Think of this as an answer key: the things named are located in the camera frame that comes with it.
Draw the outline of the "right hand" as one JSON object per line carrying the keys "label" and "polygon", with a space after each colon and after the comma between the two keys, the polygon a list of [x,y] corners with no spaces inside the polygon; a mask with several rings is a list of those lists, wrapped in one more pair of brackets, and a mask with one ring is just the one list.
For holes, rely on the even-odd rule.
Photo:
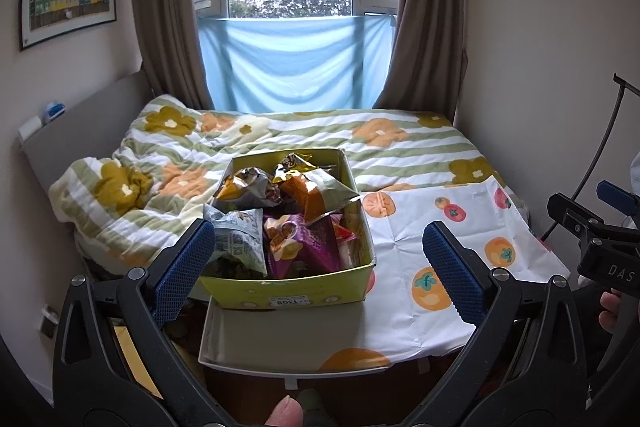
{"label": "right hand", "polygon": [[620,303],[622,294],[615,289],[605,291],[600,298],[602,311],[599,314],[599,323],[605,332],[614,332],[618,316],[620,315]]}

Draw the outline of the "left hand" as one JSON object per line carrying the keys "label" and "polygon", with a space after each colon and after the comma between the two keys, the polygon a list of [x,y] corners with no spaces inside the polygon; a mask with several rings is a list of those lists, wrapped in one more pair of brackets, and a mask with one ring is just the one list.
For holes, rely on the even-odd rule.
{"label": "left hand", "polygon": [[290,395],[286,395],[273,409],[265,421],[265,425],[272,427],[302,427],[303,422],[303,407]]}

